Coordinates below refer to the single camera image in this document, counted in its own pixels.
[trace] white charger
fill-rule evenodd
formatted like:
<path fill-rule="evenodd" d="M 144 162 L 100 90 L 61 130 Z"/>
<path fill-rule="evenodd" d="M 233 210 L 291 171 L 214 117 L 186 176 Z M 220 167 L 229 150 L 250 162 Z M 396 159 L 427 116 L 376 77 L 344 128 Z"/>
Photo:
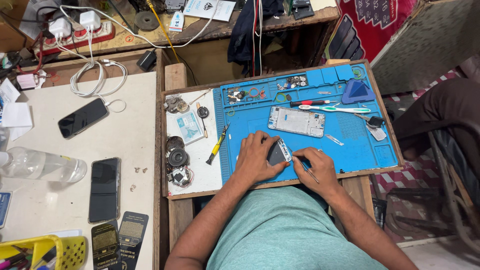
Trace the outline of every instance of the white charger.
<path fill-rule="evenodd" d="M 72 33 L 70 23 L 65 18 L 59 18 L 48 24 L 48 30 L 55 38 L 68 37 Z"/>
<path fill-rule="evenodd" d="M 95 11 L 88 11 L 80 14 L 80 24 L 87 29 L 87 31 L 93 32 L 100 28 L 100 17 Z"/>

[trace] red power strip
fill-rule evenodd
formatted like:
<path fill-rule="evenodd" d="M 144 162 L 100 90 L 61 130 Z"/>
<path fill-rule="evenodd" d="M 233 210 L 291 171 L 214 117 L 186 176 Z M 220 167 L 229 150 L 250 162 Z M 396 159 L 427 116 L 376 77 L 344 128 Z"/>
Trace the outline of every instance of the red power strip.
<path fill-rule="evenodd" d="M 114 37 L 115 27 L 111 21 L 105 21 L 102 22 L 102 25 L 99 29 L 93 31 L 92 44 L 113 39 Z M 72 36 L 62 38 L 59 43 L 62 45 L 62 47 L 65 47 L 69 50 L 74 50 L 75 47 L 79 48 L 88 46 L 88 36 L 86 30 L 75 31 L 73 33 L 73 38 L 75 39 L 75 45 L 72 42 Z M 40 46 L 43 46 L 43 55 L 49 55 L 62 51 L 58 48 L 55 38 L 45 38 L 42 44 L 37 45 L 34 48 L 34 52 L 38 57 L 40 56 Z"/>

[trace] teal t-shirt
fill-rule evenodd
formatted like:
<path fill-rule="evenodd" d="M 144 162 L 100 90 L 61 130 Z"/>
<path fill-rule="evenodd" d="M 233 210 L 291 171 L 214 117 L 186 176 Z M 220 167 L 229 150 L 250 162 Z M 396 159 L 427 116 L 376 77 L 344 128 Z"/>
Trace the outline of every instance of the teal t-shirt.
<path fill-rule="evenodd" d="M 343 237 L 325 206 L 292 186 L 249 191 L 207 269 L 386 269 Z"/>

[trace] yellow cable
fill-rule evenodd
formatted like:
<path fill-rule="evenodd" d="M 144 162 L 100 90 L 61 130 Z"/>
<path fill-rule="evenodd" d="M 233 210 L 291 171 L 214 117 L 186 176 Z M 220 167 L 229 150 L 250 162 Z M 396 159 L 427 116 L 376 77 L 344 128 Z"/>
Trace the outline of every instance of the yellow cable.
<path fill-rule="evenodd" d="M 165 32 L 165 29 L 163 28 L 162 22 L 160 21 L 160 18 L 158 17 L 158 15 L 156 14 L 156 12 L 155 12 L 155 10 L 154 10 L 154 8 L 153 8 L 152 1 L 151 1 L 151 0 L 146 0 L 146 1 L 147 1 L 148 6 L 152 9 L 153 14 L 155 14 L 155 17 L 156 17 L 156 19 L 158 20 L 158 23 L 160 24 L 160 27 L 162 28 L 163 33 L 165 34 L 165 37 L 167 38 L 168 43 L 170 44 L 170 47 L 171 47 L 172 50 L 173 50 L 173 54 L 175 54 L 175 58 L 177 58 L 177 61 L 180 63 L 179 57 L 177 56 L 177 52 L 176 52 L 175 49 L 173 48 L 172 42 L 170 41 L 170 38 L 168 38 L 168 35 L 167 35 L 167 33 Z"/>

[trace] person's leg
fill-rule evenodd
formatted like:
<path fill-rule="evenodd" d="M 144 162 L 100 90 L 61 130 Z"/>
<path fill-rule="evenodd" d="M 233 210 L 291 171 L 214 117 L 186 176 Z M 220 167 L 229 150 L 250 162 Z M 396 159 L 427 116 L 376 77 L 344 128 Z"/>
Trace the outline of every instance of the person's leg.
<path fill-rule="evenodd" d="M 480 84 L 468 79 L 446 80 L 428 90 L 392 123 L 404 156 L 414 158 L 430 147 L 425 133 L 434 129 L 437 121 L 460 118 L 480 124 L 479 99 Z M 413 130 L 423 134 L 409 136 Z M 449 131 L 460 145 L 471 169 L 479 177 L 478 142 L 462 128 L 449 128 Z"/>

